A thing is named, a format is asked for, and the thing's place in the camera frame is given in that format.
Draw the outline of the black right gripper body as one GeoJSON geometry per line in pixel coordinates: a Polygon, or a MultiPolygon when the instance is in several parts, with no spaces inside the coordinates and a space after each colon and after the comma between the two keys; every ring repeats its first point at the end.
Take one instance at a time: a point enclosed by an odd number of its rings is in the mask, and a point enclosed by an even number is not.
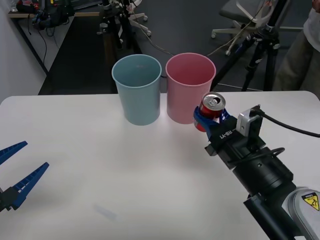
{"type": "Polygon", "coordinates": [[[258,117],[249,127],[249,135],[244,136],[237,131],[237,119],[229,117],[218,125],[211,125],[210,144],[205,148],[209,155],[218,155],[228,169],[239,163],[248,161],[258,154],[266,143],[260,138],[263,118],[258,117]]]}

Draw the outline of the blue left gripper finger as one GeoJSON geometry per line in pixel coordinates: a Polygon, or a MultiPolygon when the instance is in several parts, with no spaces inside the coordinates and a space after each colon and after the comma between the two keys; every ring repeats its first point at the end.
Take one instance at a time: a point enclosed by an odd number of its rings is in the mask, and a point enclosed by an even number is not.
{"type": "Polygon", "coordinates": [[[18,183],[1,192],[0,211],[2,212],[4,209],[7,211],[10,209],[17,210],[49,166],[49,163],[45,162],[18,183]]]}
{"type": "Polygon", "coordinates": [[[2,165],[5,161],[7,161],[10,157],[12,157],[14,154],[16,154],[18,151],[20,151],[27,145],[28,143],[26,141],[22,141],[0,150],[0,165],[2,165]]]}

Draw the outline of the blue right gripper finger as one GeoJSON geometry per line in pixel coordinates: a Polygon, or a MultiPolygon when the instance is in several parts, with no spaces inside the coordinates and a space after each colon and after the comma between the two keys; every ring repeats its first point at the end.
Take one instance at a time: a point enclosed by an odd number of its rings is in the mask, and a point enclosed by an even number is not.
{"type": "Polygon", "coordinates": [[[208,139],[211,138],[211,128],[220,125],[219,117],[221,115],[220,110],[210,110],[206,107],[202,111],[200,106],[197,106],[193,112],[194,125],[197,129],[201,128],[206,133],[208,139]]]}
{"type": "Polygon", "coordinates": [[[237,123],[237,118],[230,115],[226,109],[224,109],[219,117],[219,123],[231,122],[232,124],[237,123]]]}

